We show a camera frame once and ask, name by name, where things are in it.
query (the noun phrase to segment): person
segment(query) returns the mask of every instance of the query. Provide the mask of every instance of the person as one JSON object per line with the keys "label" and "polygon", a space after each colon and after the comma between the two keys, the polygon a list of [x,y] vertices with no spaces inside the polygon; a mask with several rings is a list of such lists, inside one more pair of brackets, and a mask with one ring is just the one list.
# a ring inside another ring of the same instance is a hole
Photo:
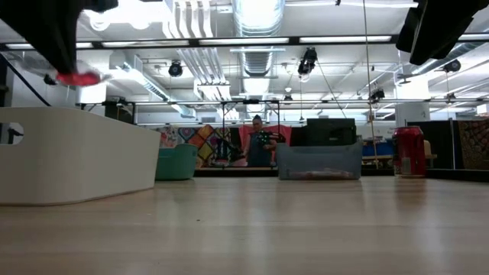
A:
{"label": "person", "polygon": [[255,115],[252,122],[254,132],[250,134],[244,149],[248,167],[269,167],[272,161],[272,150],[275,150],[277,142],[269,140],[268,144],[263,145],[259,141],[260,131],[263,130],[263,122],[260,115]]}

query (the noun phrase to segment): ceiling duct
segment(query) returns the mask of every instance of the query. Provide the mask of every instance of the ceiling duct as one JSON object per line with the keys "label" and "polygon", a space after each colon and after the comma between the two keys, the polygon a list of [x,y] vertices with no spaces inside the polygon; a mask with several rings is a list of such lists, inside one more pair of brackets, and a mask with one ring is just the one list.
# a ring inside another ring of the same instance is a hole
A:
{"label": "ceiling duct", "polygon": [[[110,56],[109,66],[111,69],[117,68],[125,71],[129,79],[141,84],[148,92],[155,95],[162,101],[174,101],[174,99],[168,95],[165,88],[159,86],[157,81],[143,72],[143,62],[141,59],[139,59],[139,57],[134,56],[134,59],[131,62],[126,58],[122,51],[116,51]],[[195,118],[197,116],[196,110],[193,108],[176,104],[172,104],[171,107],[177,110],[182,118]]]}
{"label": "ceiling duct", "polygon": [[[285,0],[233,0],[233,14],[235,19],[236,34],[239,37],[269,37],[277,36],[282,23]],[[254,47],[271,49],[271,47]],[[273,52],[240,53],[241,65],[246,76],[264,77],[274,64]],[[261,82],[260,88],[256,85],[247,85],[244,79],[243,86],[246,92],[250,88],[257,88],[261,92],[268,91],[270,80]]]}

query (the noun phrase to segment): colorful quilt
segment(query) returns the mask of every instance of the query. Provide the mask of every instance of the colorful quilt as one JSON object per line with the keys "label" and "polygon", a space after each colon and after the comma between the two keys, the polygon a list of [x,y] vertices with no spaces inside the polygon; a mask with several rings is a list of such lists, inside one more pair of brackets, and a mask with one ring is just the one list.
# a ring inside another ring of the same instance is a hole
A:
{"label": "colorful quilt", "polygon": [[193,144],[199,148],[197,167],[228,166],[241,155],[239,146],[232,144],[229,128],[201,128],[166,126],[156,129],[161,133],[160,148],[173,148],[178,144]]}

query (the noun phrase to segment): clear plastic storage bin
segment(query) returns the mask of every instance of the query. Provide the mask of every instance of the clear plastic storage bin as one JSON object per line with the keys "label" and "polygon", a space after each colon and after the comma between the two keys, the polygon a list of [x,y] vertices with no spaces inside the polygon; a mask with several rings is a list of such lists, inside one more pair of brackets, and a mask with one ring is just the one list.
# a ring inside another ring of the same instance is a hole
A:
{"label": "clear plastic storage bin", "polygon": [[277,145],[281,180],[358,180],[363,143],[346,146],[289,147]]}

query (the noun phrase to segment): teal bin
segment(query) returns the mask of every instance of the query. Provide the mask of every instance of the teal bin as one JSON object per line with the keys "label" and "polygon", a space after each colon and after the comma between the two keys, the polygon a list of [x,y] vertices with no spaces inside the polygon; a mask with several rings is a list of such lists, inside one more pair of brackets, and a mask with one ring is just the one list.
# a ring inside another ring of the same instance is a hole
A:
{"label": "teal bin", "polygon": [[188,180],[196,171],[197,147],[178,144],[160,149],[155,180]]}

